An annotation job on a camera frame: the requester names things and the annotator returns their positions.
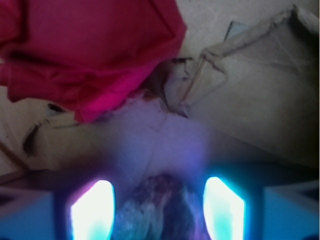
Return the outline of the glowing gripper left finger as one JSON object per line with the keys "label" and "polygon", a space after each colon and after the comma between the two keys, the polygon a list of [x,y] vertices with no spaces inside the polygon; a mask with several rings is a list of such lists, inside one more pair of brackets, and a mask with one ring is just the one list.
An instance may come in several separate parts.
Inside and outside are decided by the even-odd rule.
{"label": "glowing gripper left finger", "polygon": [[109,240],[115,219],[114,186],[97,180],[80,194],[70,208],[72,240]]}

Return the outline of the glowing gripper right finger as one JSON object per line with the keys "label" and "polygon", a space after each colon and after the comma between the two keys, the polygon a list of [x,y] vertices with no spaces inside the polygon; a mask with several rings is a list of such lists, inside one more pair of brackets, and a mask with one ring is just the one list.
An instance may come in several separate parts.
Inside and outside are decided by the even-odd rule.
{"label": "glowing gripper right finger", "polygon": [[203,191],[203,215],[210,239],[243,240],[246,202],[219,177],[210,177]]}

